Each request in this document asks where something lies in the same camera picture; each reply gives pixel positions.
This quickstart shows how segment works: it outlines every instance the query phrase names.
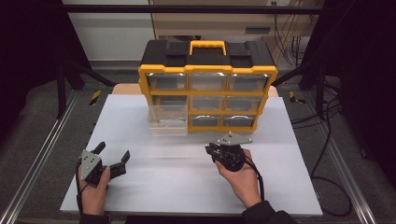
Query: gray floor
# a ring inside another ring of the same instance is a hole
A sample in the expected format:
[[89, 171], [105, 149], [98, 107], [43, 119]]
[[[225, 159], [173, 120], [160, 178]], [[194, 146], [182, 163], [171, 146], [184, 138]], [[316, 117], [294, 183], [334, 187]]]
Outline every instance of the gray floor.
[[[289, 70], [288, 67], [284, 69], [279, 67], [279, 69], [281, 74]], [[106, 70], [99, 70], [98, 72], [118, 82], [137, 81], [136, 75], [133, 75], [133, 72], [128, 69], [113, 70], [110, 73], [107, 73]], [[337, 84], [336, 78], [329, 77], [329, 79]], [[94, 123], [100, 115], [106, 95], [111, 92], [111, 88], [92, 79], [86, 78], [85, 80], [87, 84], [83, 91], [78, 92], [76, 105], [19, 213], [20, 219], [50, 219], [52, 223], [58, 222], [54, 220], [78, 219], [76, 215], [61, 213], [59, 208], [73, 177], [74, 166], [79, 153], [90, 140], [90, 132], [92, 132]], [[284, 98], [290, 119], [313, 114], [308, 104], [290, 101], [290, 91], [294, 92], [297, 99], [306, 100], [306, 92], [300, 92], [296, 85], [297, 82], [298, 77], [277, 88], [279, 95]], [[98, 102], [96, 105], [89, 105], [96, 90], [102, 91]], [[0, 211], [5, 211], [7, 205], [11, 202], [55, 122], [57, 114], [56, 97], [55, 82], [32, 90], [28, 95], [26, 107], [15, 122], [7, 141], [0, 146], [0, 169], [2, 170]], [[330, 101], [332, 98], [333, 95], [327, 92], [326, 100]], [[356, 178], [376, 222], [396, 223], [396, 191], [384, 177], [375, 161], [361, 157], [359, 145], [342, 115], [342, 108], [339, 109], [340, 112], [334, 111], [335, 114], [331, 118], [332, 138], [339, 147], [351, 173]], [[301, 127], [315, 122], [314, 119], [311, 119], [306, 123], [294, 126]], [[294, 131], [307, 170], [311, 171], [324, 144], [319, 126], [299, 128], [294, 129]], [[330, 178], [342, 185], [329, 153], [325, 154], [320, 163], [317, 175]], [[320, 194], [319, 201], [324, 208], [334, 213], [343, 213], [347, 210], [347, 199], [339, 189], [317, 180], [314, 180], [313, 184]], [[116, 220], [123, 219], [124, 217], [116, 217]], [[325, 213], [323, 217], [299, 218], [298, 221], [302, 223], [361, 223], [355, 209], [346, 217], [334, 217]]]

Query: black sleeve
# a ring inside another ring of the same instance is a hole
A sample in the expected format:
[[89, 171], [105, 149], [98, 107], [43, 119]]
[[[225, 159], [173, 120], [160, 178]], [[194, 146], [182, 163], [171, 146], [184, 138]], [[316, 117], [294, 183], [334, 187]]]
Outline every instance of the black sleeve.
[[297, 223], [285, 211], [276, 212], [267, 202], [257, 203], [242, 213], [245, 224], [295, 224]]
[[79, 224], [110, 224], [109, 216], [94, 216], [82, 214], [79, 218]]

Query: person's right hand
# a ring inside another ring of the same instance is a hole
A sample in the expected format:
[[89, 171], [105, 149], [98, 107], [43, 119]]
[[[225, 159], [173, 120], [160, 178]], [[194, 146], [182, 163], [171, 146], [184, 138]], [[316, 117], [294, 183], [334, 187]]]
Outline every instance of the person's right hand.
[[[251, 158], [250, 151], [248, 149], [244, 149], [244, 152], [247, 157]], [[257, 183], [257, 174], [253, 168], [244, 164], [241, 170], [231, 172], [219, 161], [216, 161], [216, 166], [219, 169], [219, 174], [230, 183], [236, 197], [241, 200], [246, 208], [262, 201]]]

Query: storage organizer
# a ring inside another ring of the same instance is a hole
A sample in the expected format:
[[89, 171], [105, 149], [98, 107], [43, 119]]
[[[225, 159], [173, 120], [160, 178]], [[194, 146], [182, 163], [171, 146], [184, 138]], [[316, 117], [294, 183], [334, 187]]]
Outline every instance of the storage organizer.
[[254, 132], [277, 69], [262, 41], [150, 40], [139, 67], [151, 130]]

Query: white table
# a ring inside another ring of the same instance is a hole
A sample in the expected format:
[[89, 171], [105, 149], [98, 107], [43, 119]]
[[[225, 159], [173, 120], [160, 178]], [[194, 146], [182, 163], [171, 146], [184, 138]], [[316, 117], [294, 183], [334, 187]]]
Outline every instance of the white table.
[[[205, 152], [204, 145], [223, 133], [183, 137], [151, 136], [143, 95], [108, 95], [92, 138], [93, 150], [106, 142], [104, 165], [131, 159], [126, 175], [111, 180], [105, 210], [125, 215], [235, 216], [244, 206]], [[294, 217], [321, 216], [318, 199], [304, 165], [282, 98], [270, 97], [249, 148], [263, 176], [265, 199], [275, 210]], [[73, 178], [61, 211], [76, 213]]]

